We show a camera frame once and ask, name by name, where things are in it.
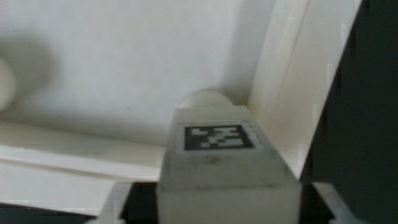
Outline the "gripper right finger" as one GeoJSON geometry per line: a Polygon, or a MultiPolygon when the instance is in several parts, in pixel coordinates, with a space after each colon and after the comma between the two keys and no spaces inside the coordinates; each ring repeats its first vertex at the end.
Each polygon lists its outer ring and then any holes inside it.
{"type": "Polygon", "coordinates": [[[303,184],[298,224],[367,224],[357,218],[330,183],[303,184]]]}

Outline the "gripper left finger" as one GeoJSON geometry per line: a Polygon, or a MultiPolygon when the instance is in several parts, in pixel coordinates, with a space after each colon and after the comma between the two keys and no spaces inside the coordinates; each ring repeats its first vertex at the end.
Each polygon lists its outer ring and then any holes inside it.
{"type": "Polygon", "coordinates": [[[158,224],[156,183],[117,183],[94,224],[158,224]]]}

